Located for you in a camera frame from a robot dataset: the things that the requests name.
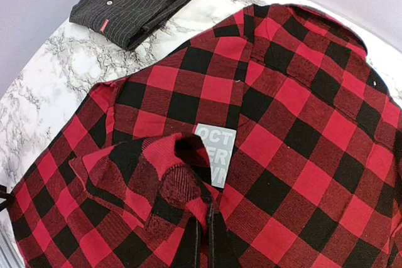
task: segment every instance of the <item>pinstripe pattern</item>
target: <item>pinstripe pattern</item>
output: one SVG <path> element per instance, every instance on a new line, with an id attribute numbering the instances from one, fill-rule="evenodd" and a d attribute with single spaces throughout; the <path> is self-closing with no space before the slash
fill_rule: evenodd
<path id="1" fill-rule="evenodd" d="M 125 50 L 133 50 L 189 1 L 80 0 L 72 8 L 70 22 L 104 35 Z"/>

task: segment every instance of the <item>folded black shirt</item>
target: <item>folded black shirt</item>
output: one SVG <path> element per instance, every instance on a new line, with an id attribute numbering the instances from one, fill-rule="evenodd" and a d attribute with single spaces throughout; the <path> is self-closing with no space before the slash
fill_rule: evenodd
<path id="1" fill-rule="evenodd" d="M 133 50 L 191 0 L 80 0 L 70 22 Z"/>

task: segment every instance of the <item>white marble surface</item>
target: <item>white marble surface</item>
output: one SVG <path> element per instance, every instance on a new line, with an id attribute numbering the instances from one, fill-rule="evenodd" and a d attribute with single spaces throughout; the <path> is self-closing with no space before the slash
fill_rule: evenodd
<path id="1" fill-rule="evenodd" d="M 402 106 L 402 54 L 368 31 L 307 0 L 193 0 L 136 51 L 124 51 L 97 33 L 64 22 L 21 71 L 0 100 L 0 184 L 13 188 L 75 112 L 91 86 L 147 67 L 178 45 L 251 3 L 313 6 L 354 30 L 368 62 Z M 5 211 L 0 224 L 14 241 Z"/>

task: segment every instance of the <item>clothing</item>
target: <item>clothing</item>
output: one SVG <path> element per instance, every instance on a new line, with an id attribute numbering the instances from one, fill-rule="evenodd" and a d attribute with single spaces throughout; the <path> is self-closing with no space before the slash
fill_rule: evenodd
<path id="1" fill-rule="evenodd" d="M 402 113 L 365 57 L 318 12 L 253 5 L 95 85 L 13 190 L 26 263 L 401 267 Z M 223 190 L 199 123 L 237 131 Z"/>
<path id="2" fill-rule="evenodd" d="M 70 22 L 133 50 L 191 0 L 80 0 Z"/>

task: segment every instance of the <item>checkered fabric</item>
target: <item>checkered fabric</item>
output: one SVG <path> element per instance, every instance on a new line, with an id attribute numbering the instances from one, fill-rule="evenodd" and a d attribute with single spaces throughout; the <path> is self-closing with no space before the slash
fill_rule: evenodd
<path id="1" fill-rule="evenodd" d="M 13 190 L 26 264 L 402 267 L 402 113 L 365 58 L 319 12 L 253 5 L 95 85 Z M 237 131 L 223 190 L 198 123 Z"/>

